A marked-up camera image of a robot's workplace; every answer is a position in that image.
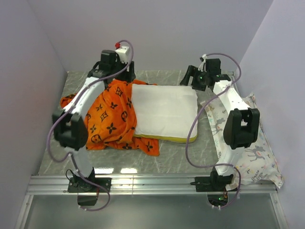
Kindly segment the white pillow yellow edge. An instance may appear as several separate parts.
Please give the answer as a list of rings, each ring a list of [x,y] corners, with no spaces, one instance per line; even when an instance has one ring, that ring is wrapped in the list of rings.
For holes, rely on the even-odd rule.
[[[186,143],[198,112],[197,98],[190,86],[133,84],[134,136]]]

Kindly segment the orange patterned pillowcase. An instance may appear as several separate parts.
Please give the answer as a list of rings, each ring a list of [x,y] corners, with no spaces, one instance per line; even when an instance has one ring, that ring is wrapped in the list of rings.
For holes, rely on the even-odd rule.
[[[136,137],[137,125],[132,104],[132,86],[147,85],[134,80],[131,83],[113,80],[95,99],[88,110],[84,124],[88,130],[87,150],[139,149],[149,156],[159,156],[157,139]]]

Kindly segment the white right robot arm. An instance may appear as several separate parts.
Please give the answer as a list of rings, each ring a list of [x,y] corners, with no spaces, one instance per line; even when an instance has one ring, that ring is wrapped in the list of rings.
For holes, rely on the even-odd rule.
[[[211,59],[205,54],[200,60],[200,66],[188,66],[180,85],[190,84],[199,91],[210,88],[228,113],[223,129],[226,148],[217,164],[212,166],[209,178],[212,189],[219,191],[231,184],[234,166],[242,151],[257,141],[260,112],[243,101],[234,88],[237,81],[222,73],[220,59]]]

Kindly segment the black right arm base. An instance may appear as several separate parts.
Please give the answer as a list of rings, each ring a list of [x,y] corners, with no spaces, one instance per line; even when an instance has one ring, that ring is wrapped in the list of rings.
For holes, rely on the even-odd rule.
[[[219,176],[210,174],[209,177],[195,177],[190,185],[195,186],[196,192],[207,192],[208,202],[215,207],[224,207],[228,204],[228,190],[226,185],[231,184],[233,175]]]

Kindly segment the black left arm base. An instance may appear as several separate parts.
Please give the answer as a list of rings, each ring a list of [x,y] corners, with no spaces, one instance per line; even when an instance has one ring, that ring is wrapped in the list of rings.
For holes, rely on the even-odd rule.
[[[104,193],[108,195],[106,206],[110,202],[110,189],[112,179],[110,177],[92,177],[82,179],[73,176],[69,179],[67,192],[77,194],[77,203],[81,208],[93,207],[97,204],[98,197]]]

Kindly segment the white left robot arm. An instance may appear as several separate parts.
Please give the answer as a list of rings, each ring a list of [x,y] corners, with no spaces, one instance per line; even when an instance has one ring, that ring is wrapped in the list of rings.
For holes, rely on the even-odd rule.
[[[122,78],[128,82],[135,79],[132,47],[122,46],[116,50],[103,50],[100,60],[88,72],[81,90],[64,108],[52,114],[53,125],[49,132],[64,148],[66,155],[53,161],[62,162],[71,158],[76,170],[75,181],[85,192],[95,189],[94,168],[86,152],[88,130],[85,126],[87,112],[95,99],[105,90],[114,78]]]

